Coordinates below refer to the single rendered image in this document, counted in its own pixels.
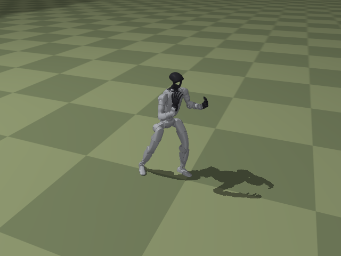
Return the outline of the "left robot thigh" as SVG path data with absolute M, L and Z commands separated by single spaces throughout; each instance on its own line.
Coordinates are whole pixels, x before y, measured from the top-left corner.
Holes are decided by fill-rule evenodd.
M 182 120 L 179 118 L 174 118 L 174 119 L 175 119 L 175 122 L 172 126 L 176 128 L 176 133 L 177 133 L 177 135 L 181 141 L 181 145 L 179 146 L 179 150 L 182 153 L 184 153 L 189 148 L 188 134 L 187 134 L 187 131 L 185 129 L 185 126 L 184 126 Z

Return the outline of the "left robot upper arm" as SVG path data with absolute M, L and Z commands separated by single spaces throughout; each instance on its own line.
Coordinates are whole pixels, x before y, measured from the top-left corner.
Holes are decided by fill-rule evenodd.
M 189 96 L 189 93 L 188 93 L 188 89 L 184 88 L 184 87 L 181 87 L 181 89 L 183 90 L 183 98 L 184 98 L 184 101 L 186 102 L 186 107 L 191 109 L 192 108 L 192 105 L 193 105 L 193 102 L 190 101 L 190 96 Z

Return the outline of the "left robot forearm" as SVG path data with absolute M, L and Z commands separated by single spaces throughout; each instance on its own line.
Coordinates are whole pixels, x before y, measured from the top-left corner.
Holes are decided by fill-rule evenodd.
M 195 102 L 193 102 L 192 108 L 193 109 L 203 110 L 202 104 L 198 104 L 198 103 L 195 103 Z

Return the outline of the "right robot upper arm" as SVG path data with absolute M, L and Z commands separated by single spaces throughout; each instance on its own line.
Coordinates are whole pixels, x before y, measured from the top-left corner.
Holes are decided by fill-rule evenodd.
M 165 110 L 165 104 L 168 100 L 167 93 L 163 93 L 158 97 L 158 115 L 163 114 Z M 165 119 L 161 119 L 161 121 L 164 121 Z

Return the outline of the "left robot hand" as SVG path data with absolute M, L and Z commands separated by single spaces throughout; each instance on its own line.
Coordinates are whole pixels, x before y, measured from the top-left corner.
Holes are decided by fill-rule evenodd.
M 208 101 L 207 101 L 207 98 L 203 98 L 204 99 L 204 102 L 202 103 L 202 107 L 203 109 L 205 109 L 206 107 L 208 107 Z

